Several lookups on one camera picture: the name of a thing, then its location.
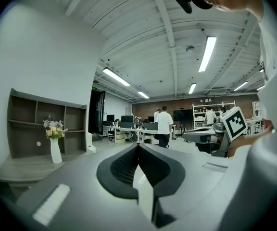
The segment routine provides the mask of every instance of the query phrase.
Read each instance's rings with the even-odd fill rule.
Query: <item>large black screen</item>
[[[192,121],[193,110],[174,110],[174,121]]]

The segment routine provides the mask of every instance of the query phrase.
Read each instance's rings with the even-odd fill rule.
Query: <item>fluorescent light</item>
[[[246,85],[248,82],[247,81],[245,81],[242,85],[240,85],[240,86],[238,86],[236,89],[234,89],[234,91],[236,91],[236,90],[238,90],[238,89],[240,89],[241,87],[243,87],[244,85]]]
[[[196,83],[194,83],[194,84],[191,85],[189,94],[192,94],[192,93],[193,93],[195,87],[196,87]]]
[[[262,87],[258,88],[257,90],[260,90],[261,88],[264,88],[264,85]]]
[[[149,98],[144,93],[142,93],[141,91],[139,92],[139,94],[142,95],[144,98]]]
[[[112,72],[110,69],[105,68],[103,70],[107,75],[111,76],[112,78],[118,80],[120,83],[124,84],[126,87],[130,86],[130,84],[128,82],[126,82],[125,80],[121,79],[117,74],[115,74],[114,72]]]
[[[212,52],[214,51],[214,46],[216,42],[216,37],[207,37],[207,43],[205,48],[205,53],[201,61],[201,66],[198,72],[204,72],[209,63]]]

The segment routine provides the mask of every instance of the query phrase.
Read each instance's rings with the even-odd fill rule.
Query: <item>white wall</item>
[[[9,155],[11,88],[87,104],[105,38],[50,0],[23,0],[0,18],[0,166]]]
[[[106,121],[106,115],[115,115],[115,119],[121,119],[121,116],[126,115],[126,110],[129,110],[129,113],[132,114],[131,103],[108,93],[105,94],[104,121]],[[107,136],[107,129],[103,130],[103,135]]]

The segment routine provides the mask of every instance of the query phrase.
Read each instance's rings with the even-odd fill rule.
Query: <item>ceiling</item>
[[[103,48],[95,75],[106,90],[131,102],[227,95],[244,81],[239,93],[253,93],[263,85],[259,72],[260,29],[247,11],[226,13],[192,5],[187,14],[175,0],[54,0],[65,14],[83,20],[103,34]],[[206,35],[216,36],[205,72],[198,72]],[[188,46],[194,49],[186,51]],[[125,87],[103,73],[109,67],[131,85]],[[197,83],[193,94],[189,87]]]

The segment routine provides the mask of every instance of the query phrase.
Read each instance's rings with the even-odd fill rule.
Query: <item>black pants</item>
[[[166,148],[169,142],[169,134],[158,134],[159,146]]]

